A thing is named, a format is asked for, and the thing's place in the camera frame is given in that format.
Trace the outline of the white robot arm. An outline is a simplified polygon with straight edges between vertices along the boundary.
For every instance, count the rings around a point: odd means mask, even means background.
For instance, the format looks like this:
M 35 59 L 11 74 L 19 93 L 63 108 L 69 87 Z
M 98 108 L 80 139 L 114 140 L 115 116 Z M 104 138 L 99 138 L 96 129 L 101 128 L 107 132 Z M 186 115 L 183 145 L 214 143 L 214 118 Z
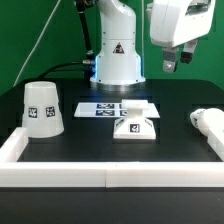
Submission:
M 192 61 L 198 39 L 209 33 L 216 0 L 153 0 L 146 13 L 150 39 L 163 50 L 163 70 Z M 135 48 L 136 14 L 119 0 L 99 0 L 101 50 L 90 84 L 108 91 L 142 86 L 142 59 Z

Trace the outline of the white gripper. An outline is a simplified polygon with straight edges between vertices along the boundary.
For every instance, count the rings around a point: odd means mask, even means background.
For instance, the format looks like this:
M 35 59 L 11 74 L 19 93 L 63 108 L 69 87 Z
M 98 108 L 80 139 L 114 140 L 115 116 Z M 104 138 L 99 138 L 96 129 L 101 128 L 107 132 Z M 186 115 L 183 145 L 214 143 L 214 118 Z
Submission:
M 147 5 L 151 42 L 163 48 L 163 70 L 173 73 L 180 61 L 190 64 L 198 41 L 209 33 L 216 0 L 153 0 Z

